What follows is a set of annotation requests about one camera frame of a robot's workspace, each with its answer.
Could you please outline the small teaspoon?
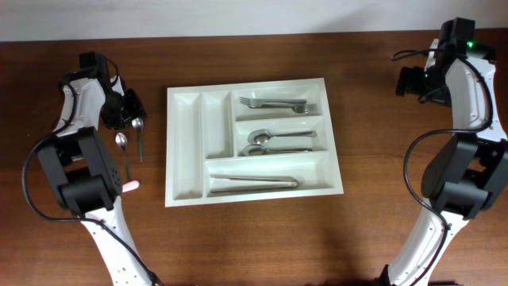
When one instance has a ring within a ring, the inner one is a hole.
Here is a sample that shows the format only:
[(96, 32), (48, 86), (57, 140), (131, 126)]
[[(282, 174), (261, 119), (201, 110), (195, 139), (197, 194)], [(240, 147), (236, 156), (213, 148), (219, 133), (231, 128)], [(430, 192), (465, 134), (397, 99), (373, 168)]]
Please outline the small teaspoon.
[(143, 137), (142, 137), (142, 129), (144, 128), (144, 122), (142, 118), (134, 118), (131, 121), (132, 127), (137, 132), (137, 140), (138, 140), (138, 149), (139, 149), (139, 158), (140, 161), (144, 159), (144, 146), (143, 146)]
[(125, 162), (125, 170), (126, 170), (127, 180), (131, 181), (132, 177), (131, 177), (131, 172), (130, 172), (129, 158), (128, 158), (128, 154), (126, 151), (126, 148), (128, 145), (127, 138), (123, 133), (116, 133), (115, 142), (124, 154), (124, 162)]

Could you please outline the pink plastic knife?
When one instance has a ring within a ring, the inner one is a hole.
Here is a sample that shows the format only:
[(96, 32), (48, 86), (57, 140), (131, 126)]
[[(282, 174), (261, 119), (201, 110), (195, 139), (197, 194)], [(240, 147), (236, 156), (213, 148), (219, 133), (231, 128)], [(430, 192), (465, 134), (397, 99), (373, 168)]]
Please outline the pink plastic knife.
[(122, 192), (126, 193), (129, 191), (133, 191), (138, 189), (140, 186), (140, 182), (138, 180), (131, 180), (125, 184), (122, 185)]

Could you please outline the steel fork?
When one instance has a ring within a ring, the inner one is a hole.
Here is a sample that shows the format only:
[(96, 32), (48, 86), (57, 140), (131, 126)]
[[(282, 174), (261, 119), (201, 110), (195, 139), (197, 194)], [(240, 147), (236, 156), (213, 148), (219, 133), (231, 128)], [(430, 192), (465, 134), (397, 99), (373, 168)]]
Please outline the steel fork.
[(293, 104), (293, 103), (282, 103), (273, 102), (265, 103), (261, 106), (262, 108), (287, 108), (295, 112), (296, 114), (307, 114), (318, 110), (316, 104)]
[(291, 100), (283, 100), (283, 99), (253, 99), (253, 98), (239, 98), (240, 103), (245, 104), (246, 106), (254, 106), (260, 107), (265, 104), (291, 104), (291, 105), (305, 105), (307, 101), (305, 99), (291, 99)]

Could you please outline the steel tablespoon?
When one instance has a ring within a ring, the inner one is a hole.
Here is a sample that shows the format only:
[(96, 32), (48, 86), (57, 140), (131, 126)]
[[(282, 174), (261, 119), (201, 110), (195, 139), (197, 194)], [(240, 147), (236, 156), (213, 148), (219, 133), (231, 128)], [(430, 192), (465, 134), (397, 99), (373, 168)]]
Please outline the steel tablespoon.
[(296, 149), (268, 149), (262, 145), (247, 145), (241, 151), (240, 155), (243, 157), (275, 155), (284, 153), (304, 153), (312, 152), (311, 148), (296, 148)]
[(262, 145), (270, 141), (272, 138), (276, 137), (316, 137), (316, 136), (317, 132), (313, 130), (296, 133), (272, 133), (267, 129), (258, 129), (252, 131), (248, 135), (247, 141), (250, 144)]

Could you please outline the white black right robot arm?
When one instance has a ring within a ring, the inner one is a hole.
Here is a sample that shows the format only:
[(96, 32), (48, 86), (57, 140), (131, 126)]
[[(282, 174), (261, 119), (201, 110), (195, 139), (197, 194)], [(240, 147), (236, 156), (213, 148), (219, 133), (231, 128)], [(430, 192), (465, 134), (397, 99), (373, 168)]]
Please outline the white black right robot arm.
[[(378, 285), (428, 285), (446, 248), (470, 220), (492, 207), (507, 185), (507, 135), (495, 101), (495, 49), (474, 39), (475, 21), (456, 17), (422, 50), (423, 68), (404, 67), (396, 93), (452, 109), (450, 129), (416, 138), (406, 151), (405, 185), (421, 205), (402, 252), (376, 279)], [(418, 143), (441, 134), (450, 140), (425, 168), (421, 193), (409, 178), (410, 156)]]

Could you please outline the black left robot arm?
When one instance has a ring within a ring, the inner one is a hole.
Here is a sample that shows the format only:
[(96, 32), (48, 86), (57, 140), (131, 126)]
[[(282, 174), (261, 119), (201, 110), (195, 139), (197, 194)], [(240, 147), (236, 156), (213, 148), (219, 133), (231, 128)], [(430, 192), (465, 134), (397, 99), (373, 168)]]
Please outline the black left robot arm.
[(59, 82), (64, 96), (56, 128), (29, 152), (37, 157), (56, 202), (94, 240), (115, 285), (160, 285), (142, 261), (127, 227), (121, 196), (139, 187), (124, 183), (119, 167), (98, 133), (103, 124), (122, 130), (146, 112), (133, 89), (125, 88), (115, 63), (100, 52), (79, 56), (79, 70)]

